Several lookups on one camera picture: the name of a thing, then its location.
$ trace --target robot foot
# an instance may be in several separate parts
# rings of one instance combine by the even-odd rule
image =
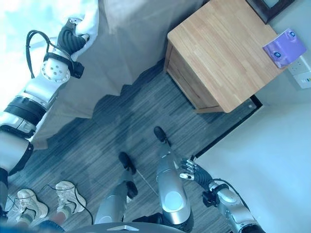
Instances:
[[[119,154],[119,161],[122,163],[124,169],[128,169],[128,168],[131,169],[132,175],[134,175],[136,173],[136,168],[135,168],[132,160],[130,159],[130,157],[127,155],[127,153],[121,152]]]
[[[163,131],[163,129],[161,127],[156,126],[154,128],[154,133],[155,133],[155,136],[157,137],[157,139],[160,142],[165,142],[165,143],[169,144],[169,146],[171,146],[171,143],[167,139],[167,136],[166,136],[165,132]]]

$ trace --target shoe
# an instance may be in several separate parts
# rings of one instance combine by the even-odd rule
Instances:
[[[163,129],[161,127],[156,126],[154,128],[154,133],[155,133],[155,136],[157,137],[157,139],[159,139],[160,142],[165,142],[165,143],[169,144],[169,146],[171,146],[171,143],[167,139],[167,136],[166,136],[165,132],[163,131]]]
[[[58,195],[58,207],[57,211],[61,210],[66,204],[73,202],[76,207],[73,214],[82,212],[86,207],[86,200],[79,194],[75,185],[69,181],[61,181],[55,185],[56,193]]]
[[[122,163],[124,169],[131,168],[132,175],[136,173],[136,168],[127,153],[121,152],[119,154],[119,161]]]
[[[35,192],[31,189],[21,189],[17,192],[17,208],[14,211],[23,213],[26,208],[35,211],[35,218],[43,218],[48,215],[48,206],[42,202],[39,202]]]

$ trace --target drawer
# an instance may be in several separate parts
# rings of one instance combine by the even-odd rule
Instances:
[[[167,72],[172,76],[196,109],[218,106],[217,101],[175,48],[172,48],[167,64]]]

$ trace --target wooden tabletop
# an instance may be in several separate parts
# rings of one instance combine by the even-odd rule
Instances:
[[[211,0],[168,34],[225,112],[283,71],[262,49],[274,38],[245,0]]]

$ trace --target black cable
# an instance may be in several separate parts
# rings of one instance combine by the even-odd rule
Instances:
[[[37,31],[37,30],[31,30],[28,32],[27,36],[26,36],[26,60],[27,60],[27,65],[28,65],[28,68],[29,68],[29,71],[30,71],[30,74],[31,74],[31,78],[34,79],[35,78],[35,75],[34,75],[34,72],[33,72],[33,67],[32,67],[32,63],[31,63],[31,56],[30,56],[30,41],[32,39],[32,37],[35,35],[35,34],[39,34],[41,35],[45,42],[47,43],[47,47],[46,47],[46,52],[49,52],[49,48],[50,48],[50,45],[58,50],[60,50],[61,52],[63,52],[70,60],[71,62],[71,65],[72,65],[72,70],[74,70],[74,62],[71,58],[71,56],[64,50],[62,49],[61,47],[57,46],[57,45],[54,45],[49,37],[41,32],[41,31]]]
[[[210,185],[210,183],[212,183],[213,181],[221,181],[224,182],[225,184],[227,184],[230,188],[232,188],[232,190],[239,196],[239,198],[241,199],[243,205],[250,211],[250,209],[248,208],[248,205],[246,204],[246,202],[243,200],[243,198],[241,197],[241,195],[237,192],[237,190],[228,182],[225,181],[223,179],[212,179],[208,182],[208,185]]]
[[[14,200],[12,200],[12,199],[10,198],[10,196],[8,196],[8,198],[11,200],[11,202],[12,202],[13,204],[12,204],[11,208],[10,208],[8,211],[6,211],[6,212],[9,213],[9,212],[13,209],[13,206],[14,206],[14,205],[18,208],[18,206],[15,204],[15,201],[16,201],[16,200],[22,200],[22,199],[28,199],[28,198],[34,197],[34,196],[36,196],[37,194],[41,193],[46,187],[50,187],[51,189],[56,190],[56,191],[67,191],[67,190],[71,190],[71,189],[74,188],[74,195],[75,195],[75,197],[76,197],[78,203],[79,203],[83,208],[85,208],[85,210],[89,213],[89,215],[90,215],[90,217],[91,217],[91,223],[92,223],[92,225],[94,224],[94,220],[93,220],[94,218],[93,218],[92,213],[91,213],[84,205],[82,205],[81,202],[80,202],[79,199],[78,199],[78,196],[77,196],[77,193],[76,193],[76,190],[77,190],[77,186],[76,186],[76,185],[73,186],[73,187],[71,187],[71,188],[68,188],[68,189],[56,189],[56,188],[53,188],[51,185],[46,184],[46,185],[43,186],[38,192],[35,192],[35,194],[33,194],[33,195],[29,196],[29,197],[26,197],[26,198],[14,198]]]
[[[76,196],[77,201],[79,202],[80,205],[82,205],[82,203],[79,201],[78,197],[77,197],[77,193],[76,193],[77,187],[74,187],[74,195]],[[92,213],[84,206],[82,205],[83,208],[85,208],[85,210],[89,213],[89,215],[91,216],[91,224],[94,225],[94,220],[93,220],[93,215]]]

